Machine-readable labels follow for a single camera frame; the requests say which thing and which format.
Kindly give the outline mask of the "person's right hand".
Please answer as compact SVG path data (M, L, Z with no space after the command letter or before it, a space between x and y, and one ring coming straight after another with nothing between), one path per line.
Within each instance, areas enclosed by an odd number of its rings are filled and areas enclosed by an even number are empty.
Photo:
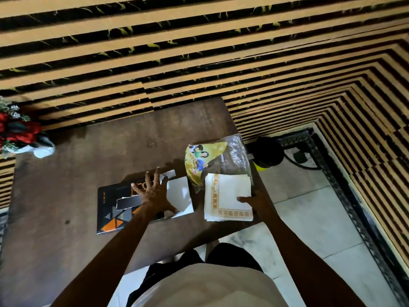
M271 223L279 218L279 215L267 193L256 190L252 197L253 205L250 206L256 212L260 221Z

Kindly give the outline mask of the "person's right forearm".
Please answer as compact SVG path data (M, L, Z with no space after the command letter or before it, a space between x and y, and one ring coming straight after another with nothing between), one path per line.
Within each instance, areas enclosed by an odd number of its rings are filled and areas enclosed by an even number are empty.
M258 212L273 235L306 307L366 307L350 286L267 206Z

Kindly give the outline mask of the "grey card strip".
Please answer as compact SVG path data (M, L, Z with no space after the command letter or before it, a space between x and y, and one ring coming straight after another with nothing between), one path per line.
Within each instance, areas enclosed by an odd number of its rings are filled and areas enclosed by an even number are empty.
M123 198L117 199L116 209L125 210L128 208L141 206L141 204L142 204L141 196L133 195L130 197L123 197Z

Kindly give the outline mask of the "stack of white gold-bordered napkins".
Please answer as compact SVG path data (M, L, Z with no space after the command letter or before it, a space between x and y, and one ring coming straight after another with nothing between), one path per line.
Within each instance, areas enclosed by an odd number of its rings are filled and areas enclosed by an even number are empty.
M207 174L205 177L204 219L208 222L252 222L253 211L238 197L250 197L252 180L244 175Z

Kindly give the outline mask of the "cream shirt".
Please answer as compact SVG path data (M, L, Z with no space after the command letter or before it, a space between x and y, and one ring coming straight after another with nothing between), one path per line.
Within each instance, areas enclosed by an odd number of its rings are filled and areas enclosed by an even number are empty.
M130 307L289 307L274 281L247 267L193 264L131 299Z

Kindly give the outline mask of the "red artificial flower bouquet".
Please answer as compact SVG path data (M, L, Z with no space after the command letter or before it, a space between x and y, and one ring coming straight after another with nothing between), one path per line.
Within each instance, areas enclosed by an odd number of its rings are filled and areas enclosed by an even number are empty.
M7 159L25 146L34 144L42 126L20 111L20 107L0 96L0 155Z

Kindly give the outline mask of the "person's left forearm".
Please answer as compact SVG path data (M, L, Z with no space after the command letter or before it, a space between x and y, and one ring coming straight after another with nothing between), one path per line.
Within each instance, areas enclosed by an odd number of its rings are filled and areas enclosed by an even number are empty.
M150 221L165 210L152 202L141 205L50 307L107 307Z

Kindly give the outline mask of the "black book with orange triangles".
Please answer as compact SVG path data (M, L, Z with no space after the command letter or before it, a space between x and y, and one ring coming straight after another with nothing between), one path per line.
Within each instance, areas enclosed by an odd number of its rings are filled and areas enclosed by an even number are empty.
M117 210L117 199L138 195L131 182L102 186L97 190L96 234L102 235L119 231L130 222L138 207Z

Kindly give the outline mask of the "clear plastic bag yellow print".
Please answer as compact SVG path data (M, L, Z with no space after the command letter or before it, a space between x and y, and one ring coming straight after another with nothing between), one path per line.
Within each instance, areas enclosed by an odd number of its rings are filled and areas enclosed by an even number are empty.
M247 175L253 185L247 150L240 134L216 142L189 145L184 164L195 193L205 189L207 174Z

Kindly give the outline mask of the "white vase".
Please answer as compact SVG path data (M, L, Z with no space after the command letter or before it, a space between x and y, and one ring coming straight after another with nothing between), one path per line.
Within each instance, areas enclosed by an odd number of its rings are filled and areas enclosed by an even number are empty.
M41 132L36 135L33 143L25 143L23 141L11 141L2 148L3 155L7 158L15 154L31 153L36 158L45 158L55 152L56 146L49 138L48 134Z

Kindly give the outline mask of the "small white paper piece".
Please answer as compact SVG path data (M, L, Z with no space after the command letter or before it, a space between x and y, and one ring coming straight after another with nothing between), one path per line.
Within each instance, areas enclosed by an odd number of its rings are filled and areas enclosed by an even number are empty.
M164 179L165 177L167 177L168 180L169 180L169 179L172 179L172 178L174 178L174 177L176 177L176 171L175 171L174 169L172 169L172 170L169 170L169 171L167 171L167 172L161 173L161 174L159 175L160 184L162 184L162 181L163 181L163 179Z

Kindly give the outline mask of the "person's left hand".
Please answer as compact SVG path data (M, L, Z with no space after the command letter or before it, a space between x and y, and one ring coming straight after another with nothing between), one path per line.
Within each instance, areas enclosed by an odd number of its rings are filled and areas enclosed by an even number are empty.
M144 212L148 220L151 220L160 212L165 212L165 202L169 202L166 197L167 182L165 177L160 184L160 167L157 167L151 181L151 174L149 171L145 174L146 189L139 188L136 184L131 183L131 188L141 196L142 204L138 212Z

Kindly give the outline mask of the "black shorts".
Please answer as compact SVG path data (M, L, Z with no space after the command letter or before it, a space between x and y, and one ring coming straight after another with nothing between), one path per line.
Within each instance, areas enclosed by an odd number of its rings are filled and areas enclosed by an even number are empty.
M130 293L126 307L131 305L148 289L171 274L193 264L215 264L229 267L246 267L263 272L259 263L245 249L230 243L218 243L213 249L206 246L206 258L203 261L198 252L191 249L184 252L180 259L167 263L151 265L138 289Z

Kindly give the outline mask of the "white paper sheet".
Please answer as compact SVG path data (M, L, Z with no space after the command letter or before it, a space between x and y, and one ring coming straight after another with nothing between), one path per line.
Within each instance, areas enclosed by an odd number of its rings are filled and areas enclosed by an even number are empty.
M165 219L181 217L194 212L187 176L169 180L167 182L166 197L170 204L177 210L177 213L165 211Z

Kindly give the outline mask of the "black round container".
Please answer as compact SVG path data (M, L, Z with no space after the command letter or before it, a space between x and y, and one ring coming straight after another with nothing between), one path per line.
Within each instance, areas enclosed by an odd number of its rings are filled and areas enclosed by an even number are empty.
M275 137L260 137L247 144L257 171L264 171L281 164L284 160L284 149Z

